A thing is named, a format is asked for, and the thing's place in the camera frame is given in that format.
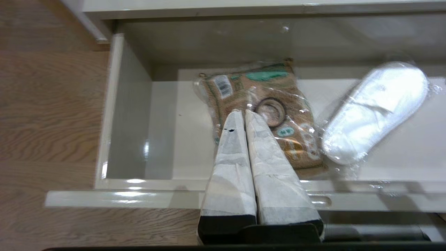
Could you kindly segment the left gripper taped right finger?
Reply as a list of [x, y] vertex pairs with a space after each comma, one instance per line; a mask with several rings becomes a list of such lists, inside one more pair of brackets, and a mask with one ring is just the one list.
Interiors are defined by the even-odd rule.
[[312, 224], [324, 239], [324, 223], [266, 121], [245, 111], [246, 137], [260, 224]]

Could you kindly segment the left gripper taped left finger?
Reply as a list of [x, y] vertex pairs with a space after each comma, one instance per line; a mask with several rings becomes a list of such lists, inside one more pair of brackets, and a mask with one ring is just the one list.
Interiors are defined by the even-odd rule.
[[226, 118], [202, 201], [198, 239], [202, 245], [238, 244], [239, 232], [257, 224], [257, 203], [243, 113]]

